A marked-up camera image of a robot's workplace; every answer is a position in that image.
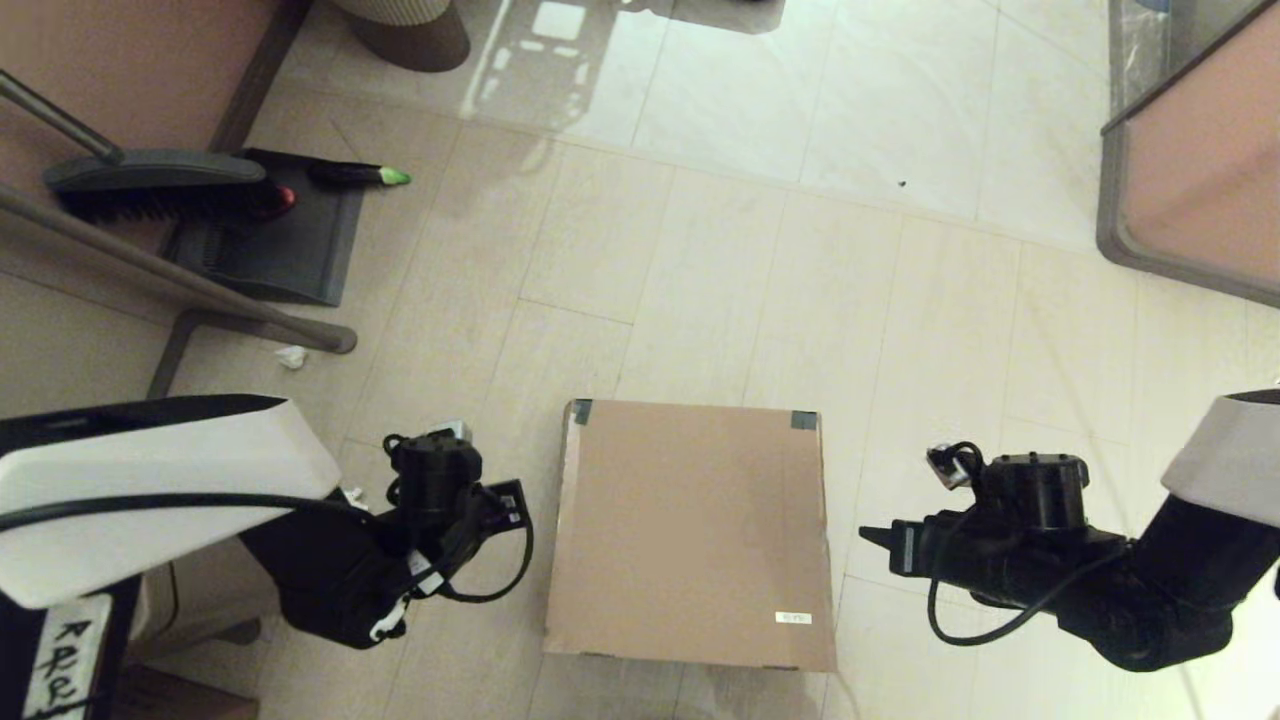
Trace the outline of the brown cardboard shoe box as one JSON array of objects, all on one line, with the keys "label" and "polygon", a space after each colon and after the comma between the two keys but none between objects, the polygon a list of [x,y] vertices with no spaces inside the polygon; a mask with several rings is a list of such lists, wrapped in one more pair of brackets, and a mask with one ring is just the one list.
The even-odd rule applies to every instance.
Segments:
[{"label": "brown cardboard shoe box", "polygon": [[547,652],[835,670],[820,414],[576,398],[561,468]]}]

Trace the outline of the brown plastic trash bin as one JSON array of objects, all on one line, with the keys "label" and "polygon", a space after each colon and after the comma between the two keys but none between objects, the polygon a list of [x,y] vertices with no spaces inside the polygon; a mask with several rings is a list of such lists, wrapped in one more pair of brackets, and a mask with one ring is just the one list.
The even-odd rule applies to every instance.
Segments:
[{"label": "brown plastic trash bin", "polygon": [[142,578],[125,660],[161,659],[211,641],[252,644],[278,612],[275,585],[261,571],[169,562]]}]

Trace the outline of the dark grey dustpan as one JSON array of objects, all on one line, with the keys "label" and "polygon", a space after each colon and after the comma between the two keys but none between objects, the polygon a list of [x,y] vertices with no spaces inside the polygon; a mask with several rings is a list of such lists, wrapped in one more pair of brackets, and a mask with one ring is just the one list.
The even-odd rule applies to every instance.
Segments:
[{"label": "dark grey dustpan", "polygon": [[251,299],[338,307],[357,236],[364,191],[317,183],[314,158],[244,149],[296,205],[270,220],[180,222],[163,258]]}]

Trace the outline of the black stick green tip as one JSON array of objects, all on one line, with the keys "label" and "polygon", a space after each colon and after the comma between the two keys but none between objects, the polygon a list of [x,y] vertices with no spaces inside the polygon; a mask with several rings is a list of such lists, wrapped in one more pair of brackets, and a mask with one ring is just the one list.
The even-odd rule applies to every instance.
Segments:
[{"label": "black stick green tip", "polygon": [[412,183],[408,173],[392,167],[356,161],[312,161],[306,173],[317,183],[340,187],[397,187]]}]

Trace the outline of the grey metal furniture leg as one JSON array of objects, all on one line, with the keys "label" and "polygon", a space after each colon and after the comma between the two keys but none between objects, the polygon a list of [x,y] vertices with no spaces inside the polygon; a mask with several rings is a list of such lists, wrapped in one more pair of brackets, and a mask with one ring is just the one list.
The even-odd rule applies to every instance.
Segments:
[{"label": "grey metal furniture leg", "polygon": [[187,307],[178,313],[169,340],[156,365],[147,398],[164,398],[186,354],[189,337],[202,325],[296,345],[329,354],[349,354],[358,343],[357,333],[347,327],[294,316],[264,302],[219,286],[182,266],[128,243],[124,240],[54,210],[0,183],[0,211],[51,231],[154,279],[192,293],[211,307]]}]

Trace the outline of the grey broom black bristles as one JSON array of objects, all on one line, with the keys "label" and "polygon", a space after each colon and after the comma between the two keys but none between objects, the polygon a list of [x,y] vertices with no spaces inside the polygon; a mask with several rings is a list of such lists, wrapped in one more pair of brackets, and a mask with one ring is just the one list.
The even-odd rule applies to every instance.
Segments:
[{"label": "grey broom black bristles", "polygon": [[3,69],[0,97],[84,150],[84,155],[41,174],[61,208],[81,220],[173,217],[265,222],[297,204],[293,190],[250,159],[182,149],[124,149]]}]

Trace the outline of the pink panel grey frame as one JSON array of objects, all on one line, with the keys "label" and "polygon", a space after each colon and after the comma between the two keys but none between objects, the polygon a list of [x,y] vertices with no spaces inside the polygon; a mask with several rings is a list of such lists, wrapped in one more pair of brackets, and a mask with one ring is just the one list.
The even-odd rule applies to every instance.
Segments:
[{"label": "pink panel grey frame", "polygon": [[1110,261],[1280,309],[1280,0],[1108,0]]}]

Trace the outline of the pink panel dark frame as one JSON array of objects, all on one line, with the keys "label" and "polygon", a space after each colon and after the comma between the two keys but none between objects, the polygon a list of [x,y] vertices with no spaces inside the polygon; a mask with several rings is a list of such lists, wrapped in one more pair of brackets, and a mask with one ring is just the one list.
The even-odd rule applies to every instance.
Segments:
[{"label": "pink panel dark frame", "polygon": [[124,149],[237,149],[314,0],[0,0],[0,70]]}]

